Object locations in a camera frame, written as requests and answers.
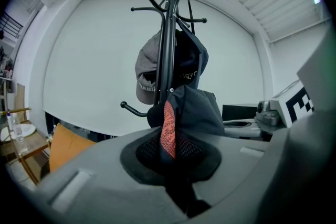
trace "black metal coat rack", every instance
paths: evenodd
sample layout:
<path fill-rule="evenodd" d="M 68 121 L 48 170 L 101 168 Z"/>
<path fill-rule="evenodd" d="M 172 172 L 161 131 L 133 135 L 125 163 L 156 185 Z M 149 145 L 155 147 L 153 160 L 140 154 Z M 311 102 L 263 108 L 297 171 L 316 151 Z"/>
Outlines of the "black metal coat rack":
<path fill-rule="evenodd" d="M 195 33 L 193 23 L 206 23 L 207 19 L 193 19 L 190 0 L 188 0 L 188 6 L 190 11 L 190 19 L 182 17 L 179 11 L 180 0 L 162 0 L 158 4 L 155 0 L 149 0 L 153 7 L 140 7 L 131 8 L 131 11 L 135 10 L 152 10 L 158 12 L 161 15 L 161 30 L 160 30 L 160 44 L 159 54 L 156 67 L 156 80 L 155 80 L 155 94 L 154 105 L 163 103 L 167 100 L 169 93 L 173 91 L 173 74 L 174 74 L 174 50 L 175 50 L 175 29 L 176 21 L 180 20 L 182 23 L 189 27 L 188 23 L 192 24 L 192 32 Z M 125 101 L 120 103 L 122 108 L 127 109 L 134 115 L 139 117 L 146 117 L 147 113 L 141 113 L 129 106 Z"/>

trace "wooden table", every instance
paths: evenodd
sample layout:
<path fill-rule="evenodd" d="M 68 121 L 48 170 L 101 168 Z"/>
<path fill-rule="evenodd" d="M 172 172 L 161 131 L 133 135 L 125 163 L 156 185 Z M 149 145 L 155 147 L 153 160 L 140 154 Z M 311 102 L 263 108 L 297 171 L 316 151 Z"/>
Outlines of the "wooden table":
<path fill-rule="evenodd" d="M 25 122 L 22 122 L 21 124 L 30 124 L 30 122 L 25 121 Z M 27 151 L 23 152 L 22 154 L 18 153 L 20 150 L 19 150 L 19 146 L 17 144 L 17 141 L 12 140 L 12 139 L 11 139 L 11 141 L 14 145 L 15 153 L 16 153 L 16 156 L 17 156 L 19 162 L 22 163 L 23 168 L 25 169 L 25 171 L 27 172 L 27 174 L 31 178 L 31 180 L 34 182 L 34 184 L 37 184 L 38 179 L 33 174 L 32 170 L 30 169 L 29 165 L 26 162 L 26 159 L 28 159 L 29 157 L 32 157 L 35 154 L 40 153 L 43 150 L 45 150 L 46 148 L 48 148 L 50 144 L 47 141 L 47 138 L 44 137 L 43 135 L 41 135 L 37 130 L 33 134 L 25 137 L 25 143 L 27 145 Z"/>
<path fill-rule="evenodd" d="M 14 145 L 10 141 L 3 142 L 3 144 L 0 147 L 0 151 L 1 151 L 1 157 L 7 158 L 8 155 L 15 153 Z"/>

